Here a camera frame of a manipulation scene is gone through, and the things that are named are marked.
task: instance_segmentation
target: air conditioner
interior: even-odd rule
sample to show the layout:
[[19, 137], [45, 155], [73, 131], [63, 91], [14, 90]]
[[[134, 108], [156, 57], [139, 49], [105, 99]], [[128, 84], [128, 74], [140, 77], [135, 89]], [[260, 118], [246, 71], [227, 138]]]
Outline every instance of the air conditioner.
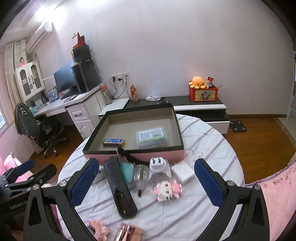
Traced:
[[52, 22], [45, 22], [33, 34], [27, 43], [27, 52], [33, 53], [37, 45], [48, 35], [52, 33]]

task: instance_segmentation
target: window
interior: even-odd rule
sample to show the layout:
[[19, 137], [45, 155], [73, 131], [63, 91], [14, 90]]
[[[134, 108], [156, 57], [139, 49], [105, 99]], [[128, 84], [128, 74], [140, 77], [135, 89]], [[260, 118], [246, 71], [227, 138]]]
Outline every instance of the window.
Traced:
[[0, 110], [0, 130], [3, 128], [3, 126], [5, 126], [6, 122], [4, 119], [4, 116], [2, 115], [2, 112]]

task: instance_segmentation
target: monitor screen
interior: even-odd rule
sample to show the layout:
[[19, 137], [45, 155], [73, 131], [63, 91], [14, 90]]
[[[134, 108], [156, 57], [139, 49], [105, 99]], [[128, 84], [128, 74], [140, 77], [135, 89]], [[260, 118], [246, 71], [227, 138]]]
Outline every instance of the monitor screen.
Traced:
[[73, 62], [67, 64], [54, 73], [58, 93], [76, 86], [71, 67], [73, 67]]

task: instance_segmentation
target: white tablecloth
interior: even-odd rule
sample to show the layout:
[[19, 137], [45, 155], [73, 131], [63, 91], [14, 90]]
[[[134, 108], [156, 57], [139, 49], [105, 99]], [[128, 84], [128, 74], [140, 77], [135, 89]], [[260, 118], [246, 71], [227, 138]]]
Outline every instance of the white tablecloth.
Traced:
[[[244, 174], [239, 160], [227, 140], [214, 128], [198, 118], [177, 114], [186, 161], [190, 166], [194, 161], [203, 158], [210, 167], [220, 173], [225, 180], [233, 180], [237, 185], [244, 186]], [[82, 149], [87, 139], [72, 153], [59, 174], [58, 182], [69, 180], [71, 175], [82, 168], [87, 159]], [[144, 229], [142, 240], [157, 241], [189, 241], [196, 240], [214, 217], [217, 207], [213, 206], [195, 177], [182, 186], [183, 195], [180, 199], [158, 202], [152, 187], [147, 187], [139, 198], [137, 191], [131, 190], [132, 197], [138, 208], [133, 219], [124, 220], [118, 214], [108, 180], [104, 179], [93, 184], [80, 206], [75, 209], [80, 218], [86, 222], [101, 220], [111, 228], [108, 240], [113, 240], [122, 222]], [[239, 215], [241, 205], [237, 206], [232, 219], [221, 240], [228, 237]], [[64, 235], [72, 240], [61, 216]]]

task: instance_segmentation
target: white square object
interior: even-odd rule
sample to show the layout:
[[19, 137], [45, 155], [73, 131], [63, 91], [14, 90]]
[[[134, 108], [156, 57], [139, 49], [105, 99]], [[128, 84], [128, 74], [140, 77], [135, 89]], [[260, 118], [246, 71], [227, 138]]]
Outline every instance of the white square object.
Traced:
[[181, 161], [171, 167], [172, 174], [182, 184], [188, 183], [194, 176], [195, 173], [191, 167], [185, 162]]

